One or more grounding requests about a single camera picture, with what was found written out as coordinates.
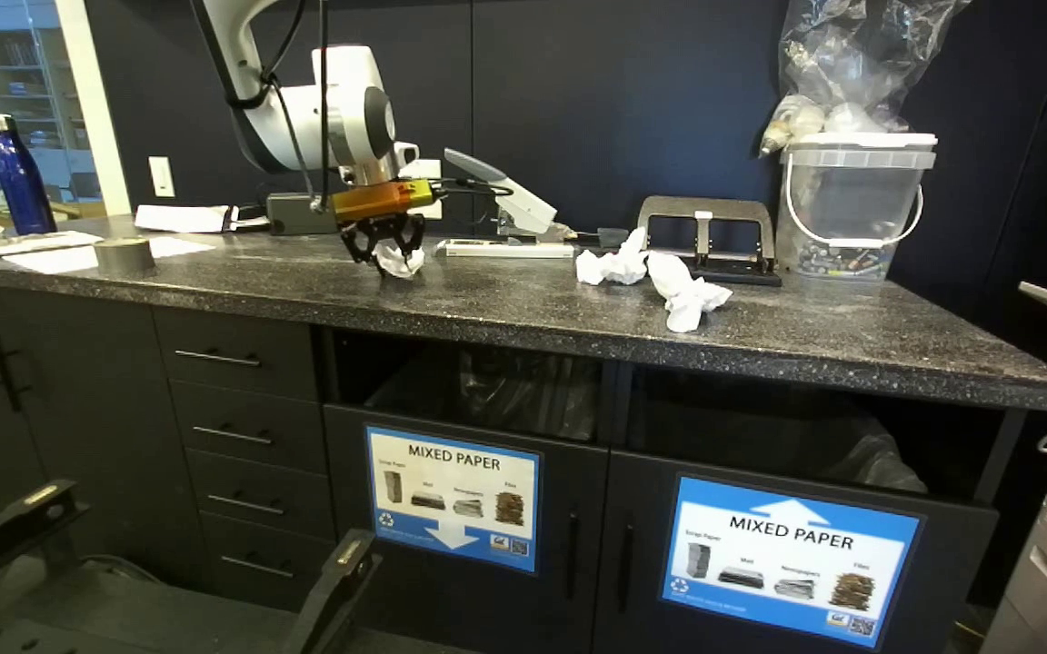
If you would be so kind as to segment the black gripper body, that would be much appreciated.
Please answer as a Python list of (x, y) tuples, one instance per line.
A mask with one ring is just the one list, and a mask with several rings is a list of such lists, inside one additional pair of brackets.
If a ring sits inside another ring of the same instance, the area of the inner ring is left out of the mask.
[(396, 242), (396, 245), (421, 245), (425, 221), (413, 215), (387, 215), (387, 217), (363, 217), (363, 221), (341, 221), (339, 234), (346, 242)]

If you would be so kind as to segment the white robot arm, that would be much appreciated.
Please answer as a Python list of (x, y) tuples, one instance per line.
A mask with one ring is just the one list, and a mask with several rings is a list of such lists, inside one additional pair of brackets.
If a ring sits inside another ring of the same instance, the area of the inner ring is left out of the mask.
[(304, 208), (333, 225), (354, 262), (413, 280), (425, 265), (425, 221), (413, 208), (432, 203), (436, 188), (398, 176), (396, 113), (374, 51), (320, 44), (307, 51), (312, 82), (283, 83), (255, 42), (255, 20), (274, 5), (194, 0), (247, 157), (261, 173), (303, 176)]

